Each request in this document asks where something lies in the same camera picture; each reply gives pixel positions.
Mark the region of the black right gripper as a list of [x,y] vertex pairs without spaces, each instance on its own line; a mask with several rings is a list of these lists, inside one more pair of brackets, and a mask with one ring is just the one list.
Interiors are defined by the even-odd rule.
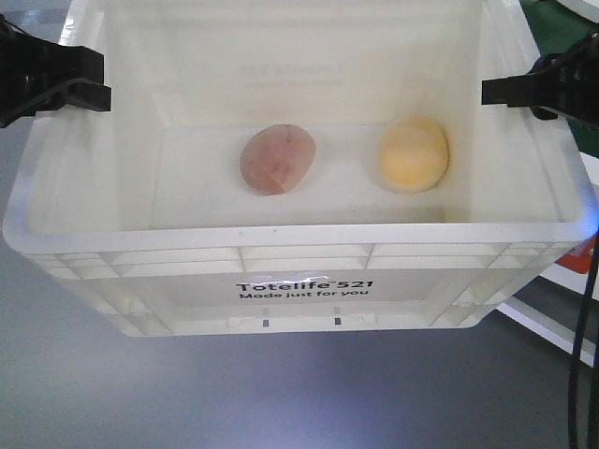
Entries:
[[598,129],[598,30],[566,52],[539,58],[528,75],[483,80],[482,105],[529,107],[541,121],[568,117]]

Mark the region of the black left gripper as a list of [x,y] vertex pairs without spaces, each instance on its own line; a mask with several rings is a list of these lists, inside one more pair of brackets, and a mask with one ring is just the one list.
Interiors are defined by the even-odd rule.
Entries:
[[[55,81],[49,76],[55,63]],[[1,127],[38,112],[73,106],[111,111],[104,84],[104,55],[87,47],[61,46],[33,36],[1,15]]]

